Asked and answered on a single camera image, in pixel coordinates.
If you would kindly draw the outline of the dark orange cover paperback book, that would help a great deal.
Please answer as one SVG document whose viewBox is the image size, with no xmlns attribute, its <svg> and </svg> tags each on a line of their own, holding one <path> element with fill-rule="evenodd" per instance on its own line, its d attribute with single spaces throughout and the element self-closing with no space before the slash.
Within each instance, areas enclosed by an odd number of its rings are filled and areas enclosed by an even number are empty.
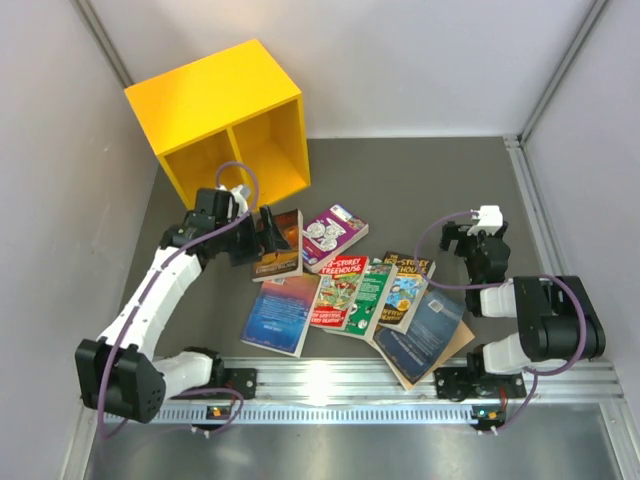
<svg viewBox="0 0 640 480">
<path fill-rule="evenodd" d="M 302 222 L 299 209 L 274 215 L 268 206 L 260 208 L 256 232 L 262 256 L 252 267 L 254 282 L 281 280 L 303 273 Z"/>
</svg>

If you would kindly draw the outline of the purple cover paperback book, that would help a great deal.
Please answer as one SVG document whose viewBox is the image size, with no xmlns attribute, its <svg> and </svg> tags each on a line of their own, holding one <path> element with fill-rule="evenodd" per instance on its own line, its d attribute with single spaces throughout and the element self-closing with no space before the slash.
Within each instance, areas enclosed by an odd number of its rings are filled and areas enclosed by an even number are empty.
<svg viewBox="0 0 640 480">
<path fill-rule="evenodd" d="M 318 273 L 368 232 L 369 224 L 366 221 L 340 204 L 332 205 L 303 227 L 304 267 L 311 273 Z"/>
</svg>

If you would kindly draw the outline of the red 13-storey treehouse book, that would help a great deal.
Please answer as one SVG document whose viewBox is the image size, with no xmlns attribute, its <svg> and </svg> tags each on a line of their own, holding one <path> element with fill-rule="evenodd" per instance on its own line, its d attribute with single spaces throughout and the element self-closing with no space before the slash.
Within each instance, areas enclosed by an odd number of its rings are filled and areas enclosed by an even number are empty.
<svg viewBox="0 0 640 480">
<path fill-rule="evenodd" d="M 337 256 L 319 273 L 320 289 L 313 306 L 313 327 L 343 331 L 369 266 L 367 256 Z"/>
</svg>

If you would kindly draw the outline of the blue orange gradient cover book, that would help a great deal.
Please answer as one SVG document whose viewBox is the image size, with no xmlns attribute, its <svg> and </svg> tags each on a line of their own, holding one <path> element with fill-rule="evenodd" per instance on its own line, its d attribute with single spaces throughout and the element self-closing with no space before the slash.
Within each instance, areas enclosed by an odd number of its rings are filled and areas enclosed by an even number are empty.
<svg viewBox="0 0 640 480">
<path fill-rule="evenodd" d="M 319 275 L 308 273 L 263 282 L 240 340 L 248 345 L 299 358 L 320 283 Z"/>
</svg>

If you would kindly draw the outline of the yellow blue 169-storey treehouse book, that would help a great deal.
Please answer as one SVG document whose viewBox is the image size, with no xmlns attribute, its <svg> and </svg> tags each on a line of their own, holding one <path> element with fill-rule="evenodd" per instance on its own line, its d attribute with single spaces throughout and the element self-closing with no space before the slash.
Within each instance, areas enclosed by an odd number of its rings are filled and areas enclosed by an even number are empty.
<svg viewBox="0 0 640 480">
<path fill-rule="evenodd" d="M 433 275 L 436 264 L 432 260 L 419 258 L 415 264 L 412 255 L 387 251 L 385 263 L 392 263 L 397 267 L 397 274 L 385 300 L 384 308 L 378 324 L 382 327 L 405 334 L 413 320 L 428 282 Z"/>
</svg>

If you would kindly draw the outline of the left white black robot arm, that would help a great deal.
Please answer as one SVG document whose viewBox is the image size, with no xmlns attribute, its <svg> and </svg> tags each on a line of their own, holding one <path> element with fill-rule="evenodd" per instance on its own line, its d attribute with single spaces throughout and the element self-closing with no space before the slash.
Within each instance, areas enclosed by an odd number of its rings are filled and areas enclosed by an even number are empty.
<svg viewBox="0 0 640 480">
<path fill-rule="evenodd" d="M 232 265 L 261 260 L 284 244 L 271 210 L 251 215 L 247 185 L 202 188 L 196 206 L 162 235 L 152 263 L 131 299 L 95 340 L 75 351 L 80 397 L 101 414 L 150 422 L 164 401 L 195 389 L 214 397 L 225 388 L 218 355 L 190 347 L 156 359 L 155 351 L 181 298 L 219 254 Z"/>
</svg>

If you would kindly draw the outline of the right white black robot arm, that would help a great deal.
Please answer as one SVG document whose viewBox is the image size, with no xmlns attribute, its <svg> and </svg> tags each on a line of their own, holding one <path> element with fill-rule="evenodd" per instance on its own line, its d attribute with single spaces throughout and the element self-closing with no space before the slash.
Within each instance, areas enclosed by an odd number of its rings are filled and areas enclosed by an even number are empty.
<svg viewBox="0 0 640 480">
<path fill-rule="evenodd" d="M 465 303 L 470 313 L 517 323 L 516 333 L 469 353 L 461 372 L 436 371 L 439 386 L 456 400 L 496 395 L 502 387 L 522 398 L 525 389 L 517 384 L 521 369 L 550 360 L 570 361 L 577 349 L 582 350 L 580 359 L 604 353 L 604 329 L 579 277 L 506 277 L 511 254 L 503 240 L 507 228 L 503 224 L 488 233 L 478 225 L 451 220 L 442 227 L 440 249 L 446 251 L 455 242 L 454 254 L 467 269 L 472 287 L 465 291 Z"/>
</svg>

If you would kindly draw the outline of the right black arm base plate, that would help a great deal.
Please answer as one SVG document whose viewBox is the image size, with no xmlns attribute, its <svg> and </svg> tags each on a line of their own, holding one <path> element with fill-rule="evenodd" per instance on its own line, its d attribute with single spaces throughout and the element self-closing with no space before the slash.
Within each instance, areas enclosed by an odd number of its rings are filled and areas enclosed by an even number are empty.
<svg viewBox="0 0 640 480">
<path fill-rule="evenodd" d="M 527 389 L 521 374 L 476 374 L 466 367 L 444 367 L 434 371 L 436 396 L 453 402 L 467 399 L 524 399 Z"/>
</svg>

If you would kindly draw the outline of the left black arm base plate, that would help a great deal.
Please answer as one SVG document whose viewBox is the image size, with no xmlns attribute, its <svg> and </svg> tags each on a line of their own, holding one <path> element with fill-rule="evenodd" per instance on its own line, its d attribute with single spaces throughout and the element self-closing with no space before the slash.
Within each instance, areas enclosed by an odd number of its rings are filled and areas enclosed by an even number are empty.
<svg viewBox="0 0 640 480">
<path fill-rule="evenodd" d="M 212 378 L 207 384 L 188 389 L 173 400 L 231 400 L 228 392 L 213 392 L 213 389 L 233 389 L 245 400 L 252 400 L 256 395 L 258 372 L 254 368 L 226 368 L 224 373 Z"/>
</svg>

